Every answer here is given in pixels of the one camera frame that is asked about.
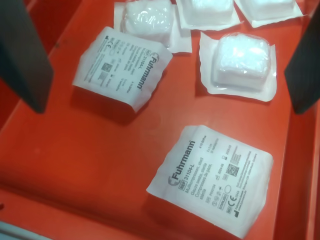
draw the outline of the transparent plastic blister pack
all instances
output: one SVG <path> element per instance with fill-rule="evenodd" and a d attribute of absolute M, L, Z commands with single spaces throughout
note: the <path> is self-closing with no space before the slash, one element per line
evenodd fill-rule
<path fill-rule="evenodd" d="M 277 90 L 275 46 L 260 37 L 232 33 L 214 40 L 201 33 L 201 81 L 210 94 L 272 100 Z"/>
<path fill-rule="evenodd" d="M 241 33 L 223 36 L 212 61 L 212 81 L 217 88 L 261 91 L 271 66 L 266 40 Z"/>
<path fill-rule="evenodd" d="M 182 28 L 220 31 L 240 24 L 234 0 L 176 0 Z"/>
<path fill-rule="evenodd" d="M 128 0 L 121 31 L 169 47 L 174 20 L 172 7 L 170 0 Z"/>
<path fill-rule="evenodd" d="M 227 24 L 234 10 L 234 0 L 184 0 L 184 18 L 190 25 Z"/>
<path fill-rule="evenodd" d="M 147 191 L 243 239 L 266 203 L 272 165 L 265 151 L 186 126 Z"/>
<path fill-rule="evenodd" d="M 302 17 L 296 0 L 234 0 L 253 28 Z"/>

